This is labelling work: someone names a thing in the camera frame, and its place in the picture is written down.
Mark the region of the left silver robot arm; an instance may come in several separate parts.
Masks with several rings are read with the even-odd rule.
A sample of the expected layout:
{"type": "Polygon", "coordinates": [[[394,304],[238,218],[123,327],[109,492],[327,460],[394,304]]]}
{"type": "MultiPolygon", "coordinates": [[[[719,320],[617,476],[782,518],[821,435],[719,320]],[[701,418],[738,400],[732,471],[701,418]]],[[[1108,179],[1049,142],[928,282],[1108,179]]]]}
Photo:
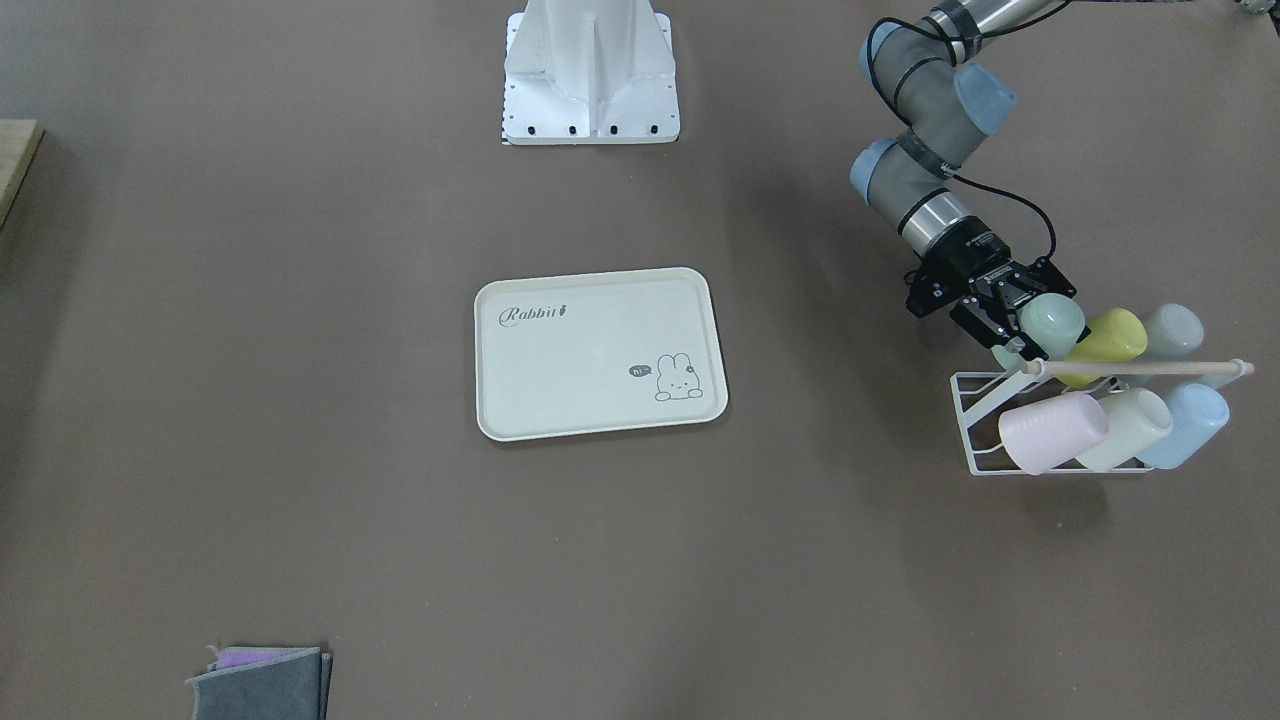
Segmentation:
{"type": "Polygon", "coordinates": [[[850,172],[867,205],[919,261],[905,278],[910,314],[947,310],[979,345],[1027,360],[1050,352],[1019,311],[1041,295],[1071,297],[1075,288],[1050,256],[1018,263],[950,184],[1018,102],[977,55],[989,40],[1043,18],[1042,1],[940,1],[918,20],[879,20],[861,47],[861,68],[904,128],[867,147],[850,172]]]}

